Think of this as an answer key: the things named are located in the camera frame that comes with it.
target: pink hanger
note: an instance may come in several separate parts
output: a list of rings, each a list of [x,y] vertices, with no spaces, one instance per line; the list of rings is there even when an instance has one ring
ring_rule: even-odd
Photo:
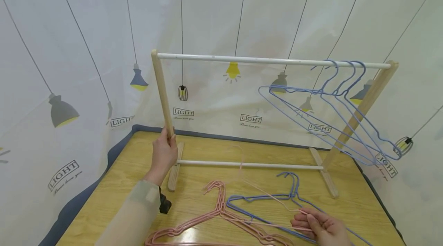
[[[268,234],[265,230],[260,228],[256,223],[251,223],[244,220],[242,217],[227,211],[225,205],[225,183],[222,181],[212,181],[206,185],[205,193],[212,190],[213,188],[218,188],[218,199],[215,205],[215,209],[206,214],[202,214],[194,219],[182,223],[175,228],[160,229],[159,231],[153,232],[145,241],[145,246],[199,246],[199,245],[209,245],[209,246],[236,246],[233,244],[222,244],[222,243],[159,243],[155,240],[162,236],[177,236],[182,234],[189,228],[198,225],[199,223],[205,222],[212,218],[221,218],[233,223],[244,231],[248,232],[252,236],[256,237],[257,240],[262,245],[283,245],[283,246],[293,246],[294,243],[289,238],[286,238],[279,234]]]

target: hand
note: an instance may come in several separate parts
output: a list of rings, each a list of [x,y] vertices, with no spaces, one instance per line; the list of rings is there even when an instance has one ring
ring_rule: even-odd
[[[166,127],[163,127],[160,136],[152,142],[152,148],[151,168],[143,179],[160,186],[169,169],[177,162],[178,148],[175,134],[168,141]]]
[[[311,208],[301,208],[307,213],[296,214],[291,220],[293,227],[311,228],[313,232],[301,231],[320,246],[351,246],[346,226],[338,219]]]

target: blue hanger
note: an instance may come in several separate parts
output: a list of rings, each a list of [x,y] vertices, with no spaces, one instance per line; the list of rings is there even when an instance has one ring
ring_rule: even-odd
[[[385,158],[391,158],[391,159],[394,159],[394,160],[398,160],[398,159],[400,159],[400,158],[402,157],[402,156],[401,156],[401,150],[396,146],[396,144],[394,144],[394,143],[391,142],[390,140],[387,140],[387,139],[381,138],[381,137],[380,137],[380,133],[379,133],[379,131],[376,129],[376,127],[375,127],[375,126],[374,126],[374,125],[373,125],[373,124],[367,119],[367,117],[365,117],[365,116],[364,116],[364,115],[363,115],[363,114],[362,114],[362,113],[356,108],[356,106],[355,106],[350,100],[348,100],[348,98],[347,98],[347,94],[349,93],[350,89],[351,89],[353,86],[355,86],[356,83],[358,83],[358,82],[361,80],[362,76],[363,76],[363,75],[365,74],[365,72],[366,72],[366,67],[365,67],[364,63],[359,62],[359,61],[352,61],[352,62],[351,62],[351,61],[344,61],[344,62],[349,63],[349,64],[352,66],[352,68],[353,68],[353,74],[350,75],[350,77],[348,77],[347,79],[343,80],[343,81],[340,83],[340,85],[338,85],[338,87],[337,87],[334,91],[328,93],[328,92],[325,92],[324,89],[325,89],[327,83],[329,83],[333,78],[335,78],[335,77],[338,75],[338,70],[339,70],[339,68],[338,68],[338,66],[337,66],[337,63],[336,63],[335,61],[333,61],[333,60],[329,60],[329,61],[335,64],[335,69],[336,69],[335,74],[334,74],[332,77],[330,77],[329,79],[327,79],[327,80],[323,83],[323,86],[321,86],[321,88],[318,89],[318,90],[315,90],[315,89],[304,89],[304,88],[294,88],[294,87],[291,87],[291,86],[271,85],[271,86],[260,86],[259,89],[258,89],[258,92],[259,92],[259,94],[260,94],[263,98],[265,98],[265,100],[267,100],[272,106],[274,106],[276,109],[278,109],[280,112],[282,112],[285,116],[287,116],[288,118],[290,118],[292,121],[294,121],[295,123],[297,123],[299,126],[301,126],[303,129],[305,129],[305,130],[307,130],[307,131],[309,131],[309,129],[307,129],[307,127],[303,126],[303,124],[301,124],[301,123],[299,123],[298,121],[294,120],[290,115],[288,115],[287,113],[285,113],[282,109],[280,109],[280,108],[277,107],[275,104],[273,104],[270,100],[268,100],[268,99],[265,97],[265,95],[263,95],[263,93],[260,91],[260,89],[261,89],[261,88],[268,88],[268,91],[269,91],[269,93],[270,93],[271,95],[273,95],[274,97],[276,97],[278,100],[282,101],[282,103],[284,103],[287,107],[289,107],[292,111],[294,111],[295,114],[300,115],[301,118],[303,118],[303,120],[307,121],[308,123],[312,123],[312,122],[311,122],[308,118],[305,118],[305,117],[303,116],[303,114],[308,115],[307,117],[311,116],[311,117],[314,118],[315,120],[318,120],[319,122],[321,122],[321,123],[323,123],[323,124],[326,124],[326,125],[330,126],[328,123],[324,122],[324,121],[321,120],[320,118],[317,118],[317,117],[315,117],[314,115],[307,114],[307,112],[301,110],[300,108],[298,108],[298,107],[292,105],[292,104],[289,103],[288,101],[286,101],[286,100],[284,100],[283,98],[279,97],[279,96],[276,95],[273,91],[271,91],[271,88],[283,88],[283,89],[286,90],[286,92],[289,92],[289,93],[294,93],[294,92],[309,92],[309,93],[312,93],[312,94],[314,94],[314,95],[320,94],[320,98],[321,98],[322,100],[324,100],[326,103],[328,103],[328,104],[329,104],[329,105],[335,110],[335,112],[339,115],[339,117],[340,117],[340,118],[346,123],[346,125],[347,125],[348,127],[350,127],[349,124],[347,123],[347,119],[344,118],[344,117],[341,115],[340,112],[338,112],[338,110],[337,110],[337,108],[334,106],[334,104],[331,103],[331,101],[329,101],[329,100],[327,100],[327,99],[325,99],[325,98],[323,97],[324,95],[330,95],[330,96],[333,96],[333,97],[334,97],[339,103],[341,103],[342,105],[344,105],[344,106],[346,107],[346,109],[348,110],[348,112],[350,112],[350,114],[352,114],[352,116],[353,116],[356,120],[358,120],[358,119],[357,119],[356,116],[354,115],[353,110],[351,110],[347,104],[351,105],[351,106],[353,107],[353,109],[357,110],[357,111],[361,114],[361,116],[363,117],[363,120],[366,120],[366,121],[369,123],[369,125],[375,130],[375,132],[377,133],[378,139],[379,139],[380,141],[385,141],[385,142],[390,143],[390,144],[393,146],[393,150],[394,150],[394,152],[395,152],[395,153],[400,153],[400,155],[398,155],[398,156],[390,156],[390,155],[388,155],[387,153],[385,153],[385,151],[383,151],[383,150],[381,149],[381,147],[379,146],[379,144],[378,144],[378,143],[372,138],[372,136],[369,135],[368,130],[367,130],[366,127],[364,127],[363,125],[361,125],[361,129],[362,129],[365,133],[367,133],[368,137],[371,139],[371,141],[373,142],[373,144],[375,145],[376,148],[374,148],[374,147],[371,146],[371,145],[368,145],[367,143],[364,143],[364,142],[362,141],[361,137],[359,136],[359,134],[356,133],[356,132],[354,132],[354,133],[355,133],[355,136],[356,136],[356,138],[355,138],[355,137],[353,137],[353,136],[349,136],[349,135],[343,133],[342,130],[337,129],[336,127],[333,127],[333,126],[330,126],[330,127],[331,127],[332,129],[337,130],[337,131],[340,132],[340,133],[343,133],[344,135],[348,136],[350,139],[353,139],[353,140],[355,140],[355,141],[361,143],[361,144],[365,147],[365,149],[368,151],[368,153],[371,154],[372,159],[369,159],[369,158],[368,158],[367,156],[365,156],[365,155],[361,155],[358,151],[356,151],[356,150],[353,149],[352,147],[350,147],[350,146],[348,146],[348,145],[343,144],[343,143],[340,142],[340,143],[343,145],[343,147],[346,147],[346,148],[352,150],[352,151],[355,152],[358,156],[361,156],[361,158],[363,158],[364,160],[361,159],[361,158],[358,158],[356,155],[352,155],[351,153],[349,153],[349,152],[346,151],[346,150],[339,149],[338,147],[335,146],[335,144],[332,144],[332,143],[330,143],[329,141],[325,140],[322,136],[318,135],[317,133],[314,133],[315,136],[317,136],[318,138],[320,138],[322,141],[326,142],[327,144],[331,145],[332,147],[337,148],[337,149],[339,149],[340,151],[346,153],[347,155],[351,156],[352,158],[357,159],[358,161],[362,162],[362,164],[365,164],[365,165],[381,164],[381,162],[378,161],[378,159],[375,158],[375,155],[373,154],[373,152],[372,152],[371,150],[373,150],[373,151],[375,151],[375,152],[377,152],[377,153],[381,153],[381,155],[385,156]],[[342,86],[343,86],[348,80],[350,80],[351,78],[353,78],[353,77],[355,76],[355,74],[356,74],[355,63],[358,63],[359,65],[362,66],[362,68],[363,68],[363,72],[361,73],[361,75],[359,75],[359,77],[358,77],[353,83],[350,84],[350,86],[348,86],[346,89],[343,89],[343,90],[340,92],[340,88],[341,88],[341,87],[342,87]],[[340,98],[338,98],[338,96],[343,96],[343,98],[345,99],[346,102],[342,101]],[[323,134],[325,134],[325,135],[328,136],[329,138],[331,138],[331,139],[337,141],[337,139],[334,138],[334,137],[333,137],[332,135],[330,135],[329,133],[326,133],[326,132],[324,132],[323,130],[319,130],[319,131],[323,132]]]
[[[288,194],[273,194],[272,196],[279,199],[279,200],[291,200],[292,202],[294,202],[297,206],[300,206],[301,208],[303,207],[300,203],[297,202],[296,199],[304,202],[304,203],[308,203],[309,205],[311,205],[313,208],[323,212],[323,210],[321,210],[319,207],[315,206],[313,203],[309,202],[308,200],[305,200],[303,198],[300,197],[300,195],[298,194],[298,187],[300,186],[300,179],[298,178],[298,175],[292,172],[282,172],[280,174],[277,175],[277,177],[284,175],[284,177],[286,178],[287,176],[291,176],[292,177],[292,187],[291,187],[291,191]],[[226,201],[226,206],[228,208],[233,209],[234,211],[238,211],[239,213],[245,214],[246,216],[251,217],[251,220],[253,219],[257,219],[262,221],[263,223],[267,223],[267,224],[272,224],[270,221],[262,219],[254,214],[251,214],[248,211],[245,211],[244,209],[234,205],[232,202],[236,201],[236,200],[246,200],[247,202],[253,202],[254,200],[269,200],[272,199],[272,197],[268,196],[268,195],[260,195],[260,196],[242,196],[242,195],[231,195],[228,200]],[[307,240],[311,243],[315,243],[314,240],[310,239],[309,237],[307,237],[304,234],[301,234],[300,232],[295,231],[294,229],[288,229],[288,228],[284,228],[284,227],[276,227],[284,232],[287,232],[289,234],[292,234],[298,238],[302,238],[304,240]],[[353,232],[352,230],[350,230],[349,228],[346,228],[350,233],[352,233],[353,235],[355,235],[356,237],[358,237],[359,239],[361,239],[362,241],[364,241],[367,245],[372,246],[372,244],[370,244],[367,240],[365,240],[364,238],[362,238],[361,236],[359,236],[358,234],[356,234],[355,232]]]

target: beige sleeve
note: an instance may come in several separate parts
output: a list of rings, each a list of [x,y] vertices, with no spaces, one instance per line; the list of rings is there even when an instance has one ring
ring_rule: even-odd
[[[147,181],[139,181],[95,245],[142,245],[159,207],[158,186]]]

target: wooden table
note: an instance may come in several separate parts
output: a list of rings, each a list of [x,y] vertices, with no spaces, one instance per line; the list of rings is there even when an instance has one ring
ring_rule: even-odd
[[[136,182],[143,177],[151,165],[151,142],[157,133],[137,132],[131,138],[104,179],[83,206],[57,245],[93,245],[119,210],[128,193]],[[232,145],[239,145],[244,150],[245,162],[294,163],[314,165],[307,149],[263,145],[247,142],[178,136],[177,141],[185,143],[183,159],[241,161],[241,150]],[[290,178],[276,177],[279,169],[243,169],[244,177],[258,184],[268,193],[287,193],[291,188]],[[373,245],[403,245],[402,240],[391,225],[376,197],[368,187],[352,159],[339,155],[330,167],[332,178],[340,192],[338,199],[332,199],[318,171],[296,170],[300,176],[300,196],[313,202],[327,213],[341,219],[346,225],[367,239]],[[238,174],[238,168],[201,167],[182,165],[174,193],[166,190],[167,179],[163,182],[162,193],[172,202],[169,214],[159,214],[146,235],[159,228],[177,226],[202,213],[213,210],[217,197],[216,191],[202,194],[202,188],[210,181],[229,182]],[[262,194],[242,182],[227,185],[226,196],[242,194],[253,196]],[[260,217],[274,224],[289,226],[293,214],[274,200],[246,203],[237,202]],[[287,203],[289,208],[296,205]],[[312,245],[299,238],[271,227],[264,227],[271,233],[280,233],[290,237],[297,245]],[[356,245],[365,245],[351,235]],[[188,229],[179,237],[169,241],[198,241],[258,245],[256,238],[236,228],[222,219],[208,222]]]

